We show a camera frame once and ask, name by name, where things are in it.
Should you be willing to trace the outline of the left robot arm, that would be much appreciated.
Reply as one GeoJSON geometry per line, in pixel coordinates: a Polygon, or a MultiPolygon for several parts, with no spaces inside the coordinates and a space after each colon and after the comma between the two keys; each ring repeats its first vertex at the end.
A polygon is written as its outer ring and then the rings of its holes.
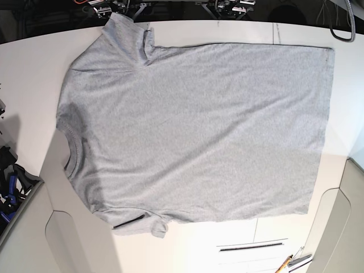
{"type": "Polygon", "coordinates": [[[251,0],[214,0],[195,1],[215,20],[241,20],[248,12],[254,11],[256,1],[251,0]]]}

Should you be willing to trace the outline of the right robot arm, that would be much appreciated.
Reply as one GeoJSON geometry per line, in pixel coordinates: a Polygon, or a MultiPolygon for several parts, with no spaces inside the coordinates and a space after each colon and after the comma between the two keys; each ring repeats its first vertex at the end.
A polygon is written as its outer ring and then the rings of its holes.
{"type": "Polygon", "coordinates": [[[152,1],[73,1],[85,8],[85,12],[96,16],[98,19],[106,19],[112,13],[122,14],[135,21],[146,8],[152,7],[152,1]]]}

